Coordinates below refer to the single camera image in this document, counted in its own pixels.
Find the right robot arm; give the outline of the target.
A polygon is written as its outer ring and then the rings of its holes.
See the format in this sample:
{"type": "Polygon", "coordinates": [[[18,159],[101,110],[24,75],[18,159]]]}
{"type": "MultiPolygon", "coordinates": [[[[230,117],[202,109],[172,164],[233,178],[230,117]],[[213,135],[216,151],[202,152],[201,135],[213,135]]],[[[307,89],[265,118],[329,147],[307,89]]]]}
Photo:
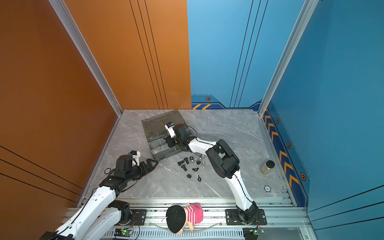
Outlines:
{"type": "Polygon", "coordinates": [[[168,122],[165,124],[165,129],[169,134],[166,137],[169,147],[177,145],[186,152],[203,154],[208,157],[215,172],[228,183],[243,224],[250,225],[259,220],[260,210],[244,184],[240,171],[240,160],[226,141],[201,140],[190,133],[189,126],[185,124],[175,125],[173,122],[168,122]]]}

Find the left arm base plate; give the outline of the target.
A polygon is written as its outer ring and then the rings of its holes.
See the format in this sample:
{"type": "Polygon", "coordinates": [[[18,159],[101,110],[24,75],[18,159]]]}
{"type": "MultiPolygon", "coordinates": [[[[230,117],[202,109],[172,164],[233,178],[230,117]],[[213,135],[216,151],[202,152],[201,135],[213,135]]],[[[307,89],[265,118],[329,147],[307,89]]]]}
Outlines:
{"type": "Polygon", "coordinates": [[[120,226],[144,226],[147,217],[147,210],[131,210],[130,217],[127,220],[121,220],[118,222],[120,226]]]}

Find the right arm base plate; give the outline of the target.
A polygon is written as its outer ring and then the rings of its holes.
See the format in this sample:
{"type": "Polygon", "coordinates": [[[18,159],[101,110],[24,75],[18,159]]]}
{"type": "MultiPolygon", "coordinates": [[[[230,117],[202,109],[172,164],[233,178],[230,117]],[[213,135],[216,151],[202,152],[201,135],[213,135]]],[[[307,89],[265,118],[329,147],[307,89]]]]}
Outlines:
{"type": "Polygon", "coordinates": [[[267,218],[263,209],[256,210],[255,214],[251,217],[243,211],[235,209],[226,209],[226,224],[228,226],[235,225],[259,225],[266,226],[267,218]]]}

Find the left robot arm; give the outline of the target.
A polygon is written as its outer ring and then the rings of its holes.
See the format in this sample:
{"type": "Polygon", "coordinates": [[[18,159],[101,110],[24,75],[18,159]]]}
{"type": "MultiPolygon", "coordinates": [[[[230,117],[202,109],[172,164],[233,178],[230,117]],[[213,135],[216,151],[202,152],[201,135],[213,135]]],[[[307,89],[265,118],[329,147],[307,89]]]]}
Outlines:
{"type": "Polygon", "coordinates": [[[112,226],[134,221],[130,204],[117,200],[128,190],[128,182],[137,182],[152,172],[158,161],[139,161],[140,152],[132,151],[117,159],[116,167],[99,184],[88,201],[55,232],[45,232],[41,240],[99,240],[112,226]]]}

